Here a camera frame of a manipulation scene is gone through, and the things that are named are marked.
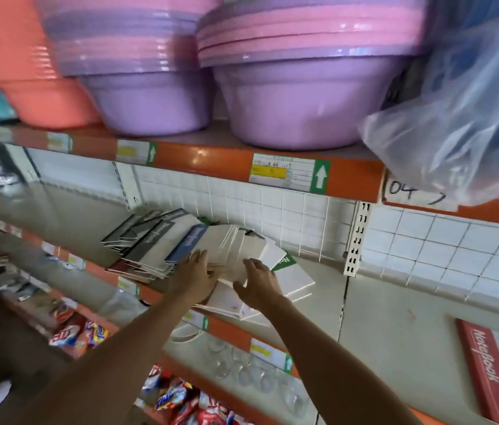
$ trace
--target floor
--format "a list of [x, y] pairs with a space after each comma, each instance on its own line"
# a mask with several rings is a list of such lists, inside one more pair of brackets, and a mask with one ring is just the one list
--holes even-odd
[[[0, 300], [0, 382], [12, 381], [10, 394], [0, 404], [0, 425], [11, 423], [71, 361], [62, 351], [50, 347], [43, 336]], [[126, 421], [126, 425], [152, 424], [154, 422], [136, 407]]]

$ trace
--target green label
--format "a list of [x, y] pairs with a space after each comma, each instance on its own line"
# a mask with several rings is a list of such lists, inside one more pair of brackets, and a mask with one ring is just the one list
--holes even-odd
[[279, 261], [279, 264], [277, 264], [273, 270], [271, 271], [279, 271], [282, 270], [286, 267], [290, 267], [291, 265], [296, 264], [295, 258], [293, 258], [289, 253], [285, 255], [285, 257]]
[[312, 171], [312, 183], [310, 192], [313, 194], [325, 194], [328, 184], [328, 175], [330, 174], [330, 161], [316, 160], [315, 168]]
[[292, 361], [292, 357], [289, 354], [287, 354], [287, 357], [285, 358], [284, 372], [291, 374], [293, 366], [294, 362]]
[[149, 154], [147, 155], [147, 161], [145, 161], [145, 165], [151, 165], [155, 163], [155, 157], [157, 157], [157, 142], [149, 143]]

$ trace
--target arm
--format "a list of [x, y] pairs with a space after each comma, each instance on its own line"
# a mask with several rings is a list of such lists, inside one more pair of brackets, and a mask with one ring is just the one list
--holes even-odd
[[251, 259], [246, 268], [247, 286], [234, 289], [273, 324], [327, 425], [421, 425], [381, 379], [283, 297], [267, 267]]
[[123, 424], [172, 330], [214, 289], [207, 260], [206, 251], [195, 251], [177, 266], [160, 302], [71, 364], [15, 425]]

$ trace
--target shelf surface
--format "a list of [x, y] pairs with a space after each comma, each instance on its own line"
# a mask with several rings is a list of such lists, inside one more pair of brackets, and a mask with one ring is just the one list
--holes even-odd
[[[102, 247], [100, 240], [128, 216], [127, 209], [122, 205], [55, 186], [33, 184], [27, 188], [23, 197], [16, 199], [0, 194], [0, 221], [20, 228], [23, 238], [32, 241], [37, 247], [42, 247], [43, 240], [58, 246], [56, 255], [64, 261], [68, 261], [69, 252], [84, 259], [86, 272], [108, 282], [109, 285], [105, 285], [112, 289], [118, 285], [118, 277], [104, 269], [114, 263], [119, 255]], [[299, 258], [297, 262], [316, 284], [308, 289], [311, 295], [296, 302], [296, 307], [325, 333], [337, 339], [345, 277], [317, 262]], [[166, 280], [149, 286], [137, 285], [140, 287], [139, 298], [153, 304], [161, 298]], [[94, 295], [99, 289], [92, 290]], [[281, 338], [272, 327], [206, 311], [203, 313], [209, 317], [208, 332], [211, 335], [241, 350], [249, 351], [252, 338], [285, 350]]]
[[[60, 293], [76, 301], [79, 304], [78, 312], [90, 320], [99, 323], [107, 321], [107, 318], [102, 317], [100, 312], [116, 293], [116, 287], [104, 283], [85, 271], [69, 271], [59, 262], [47, 258], [42, 250], [10, 234], [0, 233], [0, 250], [9, 255], [12, 264], [50, 286], [53, 289], [53, 296], [58, 296], [56, 293]], [[20, 307], [27, 316], [35, 314], [31, 310], [25, 310], [23, 303]], [[33, 321], [36, 322], [47, 321], [47, 316], [33, 317]], [[118, 331], [120, 326], [112, 321], [109, 328], [112, 331]], [[305, 417], [296, 418], [284, 407], [277, 388], [274, 393], [264, 394], [252, 385], [245, 388], [239, 386], [233, 373], [230, 373], [226, 379], [214, 377], [209, 371], [208, 337], [209, 335], [205, 333], [187, 343], [168, 341], [164, 347], [166, 355], [161, 360], [161, 366], [260, 425], [281, 423], [314, 425], [316, 423], [317, 411], [312, 404], [309, 405]]]
[[[0, 126], [0, 143], [240, 182], [249, 182], [255, 153], [322, 159], [330, 162], [326, 195], [371, 203], [381, 201], [380, 191], [385, 179], [384, 164], [362, 144], [331, 151], [272, 151], [242, 143], [224, 121], [215, 121], [203, 131], [139, 139], [115, 136], [101, 126], [48, 132], [19, 123]], [[481, 206], [459, 207], [457, 212], [384, 204], [499, 223], [499, 200]]]
[[340, 343], [410, 406], [446, 423], [491, 424], [480, 415], [456, 318], [499, 331], [499, 314], [357, 276]]

